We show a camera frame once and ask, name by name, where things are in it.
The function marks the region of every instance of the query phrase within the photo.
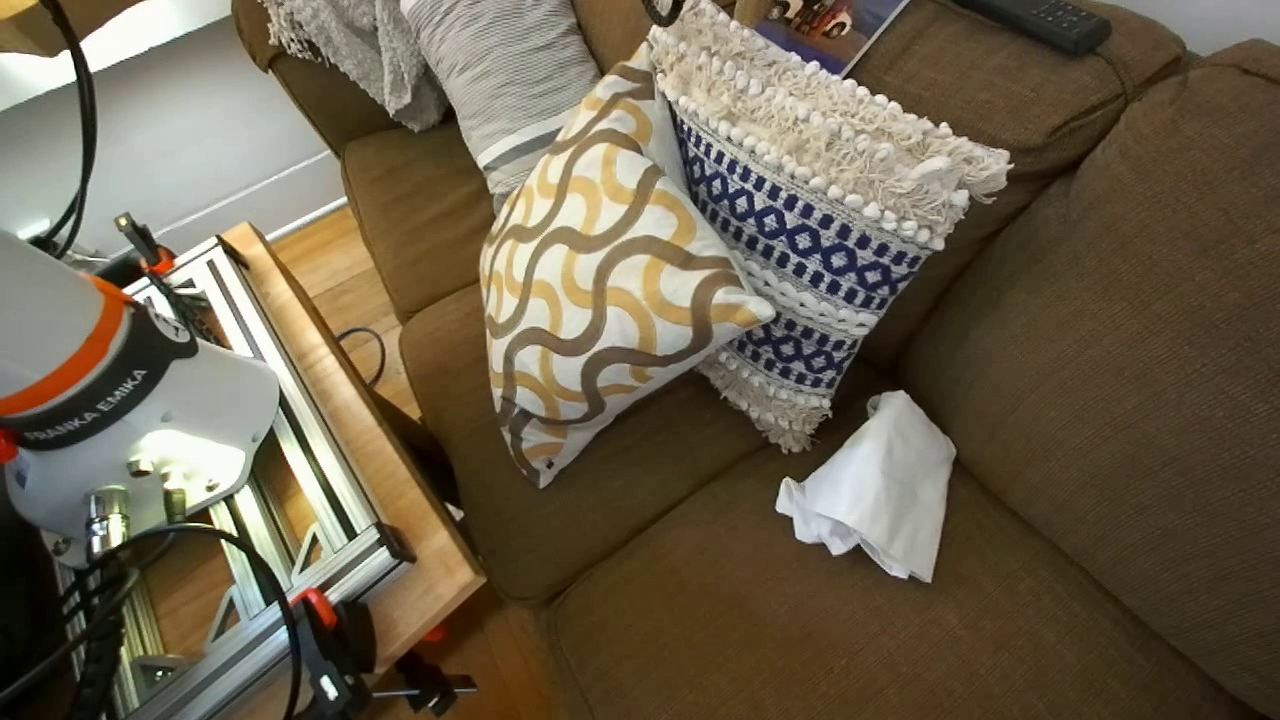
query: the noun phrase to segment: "couch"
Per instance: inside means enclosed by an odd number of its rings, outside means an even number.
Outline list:
[[[1069,62],[922,0],[866,62],[867,88],[1012,150],[1012,182],[878,325],[812,452],[688,372],[533,487],[493,422],[493,204],[456,123],[394,123],[236,0],[342,158],[419,434],[493,587],[535,611],[564,718],[1280,718],[1280,48],[1191,56],[1100,14],[1114,40]],[[641,5],[576,18],[599,69],[648,27]],[[771,513],[884,387],[961,450],[933,585]]]

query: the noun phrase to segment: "fringed pillow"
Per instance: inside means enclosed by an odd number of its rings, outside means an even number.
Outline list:
[[[1010,153],[780,51],[708,0],[648,37],[692,204],[775,320],[701,364],[784,452],[808,450],[866,337]]]
[[[771,320],[679,175],[641,51],[579,102],[479,253],[495,422],[539,487],[625,409]]]

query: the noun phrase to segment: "white tissue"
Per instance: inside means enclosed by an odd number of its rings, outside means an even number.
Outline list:
[[[887,577],[933,585],[956,445],[909,391],[873,397],[867,414],[804,484],[780,484],[775,513],[801,543],[866,550]]]

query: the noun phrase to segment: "wall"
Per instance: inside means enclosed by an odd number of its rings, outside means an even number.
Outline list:
[[[113,18],[104,27],[81,40],[90,69],[104,72],[150,48],[172,44],[197,27],[207,27],[228,18],[228,0],[150,0]],[[61,56],[25,56],[0,51],[0,110],[17,110],[45,91],[71,83],[71,62]]]
[[[344,201],[336,160],[221,18],[96,72],[100,158],[81,255],[118,255],[133,213],[172,248],[252,219],[267,238]],[[0,112],[0,230],[61,215],[81,173],[77,91]]]
[[[1280,0],[1114,0],[1164,22],[1191,51],[1215,51],[1238,40],[1280,44]]]

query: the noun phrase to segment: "blue and white pillow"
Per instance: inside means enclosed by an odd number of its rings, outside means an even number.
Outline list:
[[[701,372],[784,452],[808,450],[887,304],[1010,153],[837,81],[708,0],[648,37],[688,198],[731,245],[775,320]]]

